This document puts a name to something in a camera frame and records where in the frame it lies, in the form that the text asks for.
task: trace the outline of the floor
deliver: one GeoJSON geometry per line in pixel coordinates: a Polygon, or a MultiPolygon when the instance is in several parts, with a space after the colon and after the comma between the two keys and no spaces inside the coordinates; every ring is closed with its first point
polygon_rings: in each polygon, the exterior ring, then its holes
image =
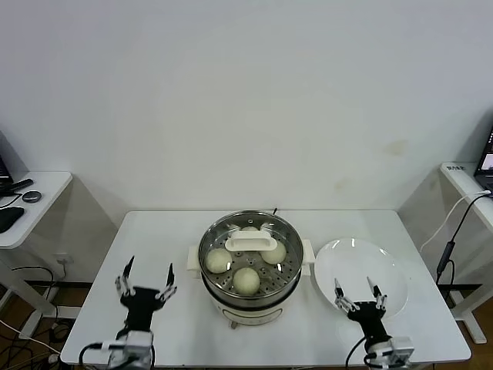
{"type": "MultiPolygon", "coordinates": [[[[3,295],[5,289],[0,286],[0,296],[3,295]]],[[[60,289],[58,294],[55,297],[54,302],[57,304],[64,304],[70,306],[82,306],[82,303],[86,299],[86,296],[89,292],[89,289],[83,288],[63,288],[60,289]]],[[[4,307],[2,312],[0,313],[0,319],[5,321],[7,324],[11,325],[14,328],[20,328],[22,326],[23,321],[29,316],[29,313],[32,311],[32,308],[26,304],[23,300],[13,297],[10,299],[10,302],[7,306],[4,307]]],[[[451,363],[451,364],[437,364],[435,366],[436,370],[493,370],[493,298],[483,304],[480,308],[475,311],[475,316],[479,321],[480,326],[483,328],[483,331],[488,338],[488,343],[486,345],[475,345],[471,339],[467,331],[464,329],[462,324],[459,324],[461,327],[466,340],[468,341],[469,346],[471,347],[472,357],[467,362],[461,363],[451,363]]],[[[50,328],[53,325],[54,320],[52,319],[43,319],[41,324],[39,325],[36,334],[44,332],[46,329],[50,328]]],[[[0,325],[0,335],[2,337],[14,338],[13,332],[9,329],[0,325]]],[[[14,370],[23,370],[27,368],[31,368],[30,362],[25,362],[29,358],[31,358],[31,354],[28,350],[21,350],[18,355],[16,355],[9,363],[8,363],[8,347],[11,344],[11,341],[0,337],[0,370],[6,370],[7,368],[13,368],[14,370]]],[[[41,334],[36,337],[39,341],[43,341],[45,343],[49,343],[49,335],[48,333],[41,334]]],[[[26,344],[25,341],[17,341],[16,345],[23,346],[26,344]]],[[[53,348],[61,349],[63,347],[63,343],[54,343],[51,344],[53,348]]],[[[48,353],[44,347],[41,345],[29,342],[26,348],[30,348],[33,351],[34,356],[40,355],[34,361],[40,361],[44,358],[47,358],[48,353]]],[[[17,348],[12,349],[11,355],[15,355],[18,351],[17,348]]],[[[34,366],[34,369],[41,369],[41,365],[34,366]]]]}

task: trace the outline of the white cable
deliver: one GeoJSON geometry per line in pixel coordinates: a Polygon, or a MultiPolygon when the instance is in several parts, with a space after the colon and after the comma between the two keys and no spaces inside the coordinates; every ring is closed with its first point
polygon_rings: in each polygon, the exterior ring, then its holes
{"type": "Polygon", "coordinates": [[[430,238],[428,240],[426,240],[419,248],[419,253],[421,253],[423,251],[423,248],[426,244],[430,243],[434,237],[436,237],[438,235],[438,233],[440,232],[440,230],[443,228],[443,226],[445,226],[445,224],[447,223],[448,219],[450,218],[450,216],[452,215],[452,212],[454,212],[454,209],[459,205],[460,202],[462,202],[464,199],[466,199],[467,197],[471,197],[473,195],[482,195],[482,194],[491,194],[491,191],[490,190],[483,190],[483,191],[477,191],[476,193],[470,193],[470,194],[466,194],[464,195],[461,199],[459,199],[457,202],[455,202],[454,206],[450,209],[450,211],[448,212],[444,222],[442,225],[440,225],[440,227],[434,232],[433,235],[430,236],[430,238]]]}
{"type": "MultiPolygon", "coordinates": [[[[10,326],[9,324],[6,324],[5,322],[3,322],[2,320],[0,320],[0,324],[6,326],[7,328],[9,328],[10,330],[13,330],[15,331],[16,333],[19,333],[21,335],[23,335],[19,330],[13,328],[12,326],[10,326]]],[[[31,337],[28,337],[27,335],[24,335],[27,339],[29,339],[30,341],[35,341],[36,343],[39,343],[40,345],[44,345],[46,348],[48,349],[51,349],[52,351],[54,351],[55,353],[58,353],[60,355],[60,352],[57,351],[56,349],[54,349],[53,347],[50,347],[49,345],[47,345],[46,343],[43,343],[42,341],[38,341],[36,339],[33,339],[31,337]]]]}

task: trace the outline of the white plate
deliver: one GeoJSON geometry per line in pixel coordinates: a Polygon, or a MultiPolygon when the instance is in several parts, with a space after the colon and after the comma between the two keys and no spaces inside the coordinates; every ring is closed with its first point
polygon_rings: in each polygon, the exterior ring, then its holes
{"type": "Polygon", "coordinates": [[[334,307],[335,278],[344,295],[353,302],[374,301],[367,277],[387,295],[384,318],[391,318],[406,305],[407,283],[401,269],[388,252],[369,241],[333,240],[318,252],[314,268],[320,290],[334,307]]]}

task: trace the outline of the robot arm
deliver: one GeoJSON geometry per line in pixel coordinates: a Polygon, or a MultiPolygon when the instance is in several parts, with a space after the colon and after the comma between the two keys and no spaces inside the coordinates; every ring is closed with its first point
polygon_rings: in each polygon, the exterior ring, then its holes
{"type": "Polygon", "coordinates": [[[116,335],[115,341],[92,343],[79,355],[83,366],[84,352],[88,349],[110,351],[108,370],[149,370],[154,365],[156,353],[153,347],[151,321],[155,311],[176,293],[173,265],[169,266],[166,286],[161,291],[144,287],[133,287],[129,280],[133,257],[125,266],[123,274],[115,281],[120,303],[128,308],[125,326],[116,335]]]}
{"type": "Polygon", "coordinates": [[[344,296],[339,281],[335,279],[336,305],[347,318],[357,322],[363,330],[365,343],[364,363],[369,368],[403,368],[414,351],[410,338],[392,338],[385,331],[381,319],[385,315],[387,295],[367,277],[375,301],[352,302],[344,296]]]}

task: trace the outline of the white table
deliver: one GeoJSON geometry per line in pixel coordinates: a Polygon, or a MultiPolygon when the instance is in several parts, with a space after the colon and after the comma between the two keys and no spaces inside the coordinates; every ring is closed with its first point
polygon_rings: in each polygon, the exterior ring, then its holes
{"type": "MultiPolygon", "coordinates": [[[[29,172],[19,178],[15,178],[16,181],[24,179],[32,179],[34,183],[30,187],[17,191],[17,193],[37,190],[42,194],[42,198],[38,203],[25,203],[19,198],[10,206],[22,207],[25,209],[25,212],[9,230],[0,234],[0,249],[11,250],[25,243],[25,239],[35,228],[36,224],[41,220],[53,203],[55,203],[56,199],[67,185],[69,185],[72,180],[72,175],[69,172],[29,172]]],[[[9,197],[1,199],[0,206],[8,204],[11,200],[12,199],[9,197]]],[[[38,259],[45,261],[45,256],[37,253],[35,248],[30,248],[28,245],[26,245],[26,247],[38,259]]],[[[58,291],[57,288],[52,288],[49,297],[41,296],[30,285],[22,280],[18,276],[18,273],[11,271],[10,267],[6,266],[1,261],[0,283],[8,288],[3,298],[0,300],[0,309],[12,294],[17,294],[32,307],[36,308],[36,311],[31,314],[22,328],[22,335],[20,338],[31,336],[43,315],[46,317],[55,317],[55,306],[50,302],[53,297],[55,297],[58,291]]],[[[59,306],[60,318],[75,318],[78,312],[79,308],[59,306]]]]}
{"type": "MultiPolygon", "coordinates": [[[[476,163],[454,163],[448,162],[441,165],[441,172],[450,181],[463,197],[466,194],[476,193],[483,190],[474,179],[476,163]]],[[[467,198],[470,203],[475,197],[467,198]]],[[[485,198],[474,203],[472,209],[483,224],[493,232],[493,201],[485,198]]],[[[476,344],[486,343],[486,337],[476,321],[472,311],[493,297],[493,279],[486,281],[480,288],[476,289],[466,299],[460,291],[452,291],[450,294],[456,306],[451,310],[455,319],[463,321],[476,344]]]]}
{"type": "MultiPolygon", "coordinates": [[[[154,314],[152,330],[156,366],[336,366],[362,337],[349,321],[303,277],[286,311],[274,322],[231,330],[214,308],[203,282],[186,271],[189,247],[229,212],[131,212],[126,215],[91,291],[65,343],[62,360],[78,362],[81,349],[95,341],[114,339],[123,327],[126,309],[119,303],[115,277],[135,255],[132,282],[161,288],[173,262],[178,291],[154,314]]],[[[384,320],[390,335],[411,337],[412,362],[455,362],[471,352],[436,288],[428,269],[392,210],[282,211],[314,250],[338,237],[373,241],[394,255],[408,277],[409,301],[397,316],[384,320]]],[[[364,349],[351,358],[361,364],[364,349]]],[[[108,354],[88,351],[85,361],[104,365],[108,354]]]]}

